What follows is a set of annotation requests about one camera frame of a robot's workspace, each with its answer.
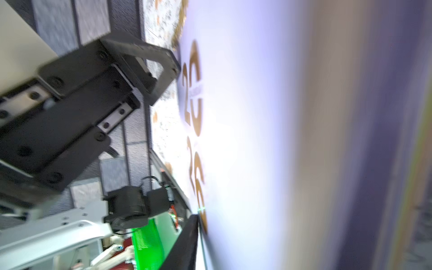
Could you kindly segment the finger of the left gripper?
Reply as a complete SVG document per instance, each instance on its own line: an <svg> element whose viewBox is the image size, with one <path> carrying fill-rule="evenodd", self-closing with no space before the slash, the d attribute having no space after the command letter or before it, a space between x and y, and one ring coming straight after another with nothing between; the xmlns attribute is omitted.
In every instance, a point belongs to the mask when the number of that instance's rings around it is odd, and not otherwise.
<svg viewBox="0 0 432 270"><path fill-rule="evenodd" d="M146 43L126 32L100 38L121 72L153 106L176 80L181 67L169 49Z"/></svg>

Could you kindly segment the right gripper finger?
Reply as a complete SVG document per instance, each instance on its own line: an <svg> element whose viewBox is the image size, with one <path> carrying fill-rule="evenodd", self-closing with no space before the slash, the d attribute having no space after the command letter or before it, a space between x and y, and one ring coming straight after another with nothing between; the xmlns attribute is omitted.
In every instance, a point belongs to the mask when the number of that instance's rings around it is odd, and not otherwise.
<svg viewBox="0 0 432 270"><path fill-rule="evenodd" d="M199 217L193 214L174 243L159 270L196 270Z"/></svg>

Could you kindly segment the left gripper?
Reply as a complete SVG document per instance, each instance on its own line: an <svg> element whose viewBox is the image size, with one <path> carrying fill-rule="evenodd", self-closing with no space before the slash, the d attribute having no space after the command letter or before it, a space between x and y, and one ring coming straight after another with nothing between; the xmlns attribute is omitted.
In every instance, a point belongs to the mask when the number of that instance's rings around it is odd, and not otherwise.
<svg viewBox="0 0 432 270"><path fill-rule="evenodd" d="M37 206L60 195L139 106L103 40L41 67L2 98L1 204Z"/></svg>

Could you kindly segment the purple calendar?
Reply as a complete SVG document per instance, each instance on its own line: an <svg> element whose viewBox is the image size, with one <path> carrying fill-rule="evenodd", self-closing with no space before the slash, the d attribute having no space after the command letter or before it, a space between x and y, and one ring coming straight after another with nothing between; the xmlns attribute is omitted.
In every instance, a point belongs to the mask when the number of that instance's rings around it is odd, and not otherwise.
<svg viewBox="0 0 432 270"><path fill-rule="evenodd" d="M430 1L183 1L207 270L401 270L432 177Z"/></svg>

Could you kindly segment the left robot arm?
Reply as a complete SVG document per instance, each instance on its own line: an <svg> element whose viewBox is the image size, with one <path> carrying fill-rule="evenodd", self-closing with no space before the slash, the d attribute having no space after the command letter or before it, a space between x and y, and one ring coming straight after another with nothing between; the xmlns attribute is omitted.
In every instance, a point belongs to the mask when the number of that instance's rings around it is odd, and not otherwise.
<svg viewBox="0 0 432 270"><path fill-rule="evenodd" d="M180 73L168 49L112 32L37 67L1 94L1 213L25 224L1 233L1 268L22 270L113 231L142 225L158 212L125 187L107 199L38 218L99 156L110 133L154 104Z"/></svg>

